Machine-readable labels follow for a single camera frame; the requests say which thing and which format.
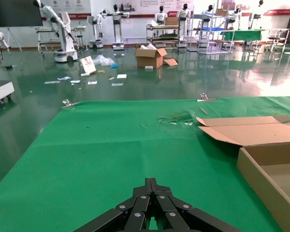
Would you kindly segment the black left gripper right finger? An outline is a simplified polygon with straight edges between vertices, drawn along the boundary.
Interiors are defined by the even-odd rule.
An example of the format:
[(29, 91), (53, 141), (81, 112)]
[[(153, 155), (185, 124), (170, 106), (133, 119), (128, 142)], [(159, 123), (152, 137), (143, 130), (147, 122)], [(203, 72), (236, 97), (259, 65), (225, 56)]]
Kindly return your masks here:
[(175, 197), (169, 187), (151, 179), (151, 213), (159, 230), (173, 232), (238, 232), (238, 228)]

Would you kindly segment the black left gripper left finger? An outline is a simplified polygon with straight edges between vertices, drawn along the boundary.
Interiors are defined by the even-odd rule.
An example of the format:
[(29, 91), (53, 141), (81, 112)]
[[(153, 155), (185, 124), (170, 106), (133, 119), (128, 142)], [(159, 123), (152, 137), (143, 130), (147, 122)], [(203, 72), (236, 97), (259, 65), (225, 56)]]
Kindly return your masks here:
[(144, 230), (147, 226), (148, 207), (152, 197), (152, 179), (146, 178), (145, 184), (135, 187), (132, 196), (115, 208), (111, 208), (85, 225), (77, 232), (128, 232)]

